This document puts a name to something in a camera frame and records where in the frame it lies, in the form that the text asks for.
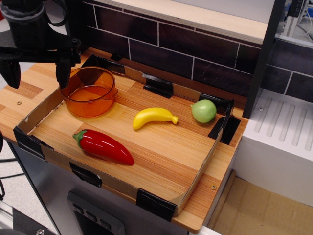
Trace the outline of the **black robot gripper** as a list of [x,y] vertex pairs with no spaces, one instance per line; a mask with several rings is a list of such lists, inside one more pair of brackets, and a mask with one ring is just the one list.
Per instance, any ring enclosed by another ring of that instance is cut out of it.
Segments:
[[0,33],[0,74],[6,83],[19,88],[18,62],[56,63],[57,81],[66,88],[71,66],[81,61],[81,41],[52,29],[44,4],[2,4],[0,12],[10,27]]

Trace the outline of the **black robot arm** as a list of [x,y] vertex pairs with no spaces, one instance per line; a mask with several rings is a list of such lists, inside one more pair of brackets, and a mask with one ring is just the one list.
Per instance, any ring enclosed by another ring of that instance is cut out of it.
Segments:
[[60,87],[67,87],[71,68],[81,61],[81,42],[52,26],[63,26],[68,17],[53,23],[43,0],[3,0],[0,12],[10,27],[0,34],[0,73],[7,84],[19,88],[21,62],[54,63]]

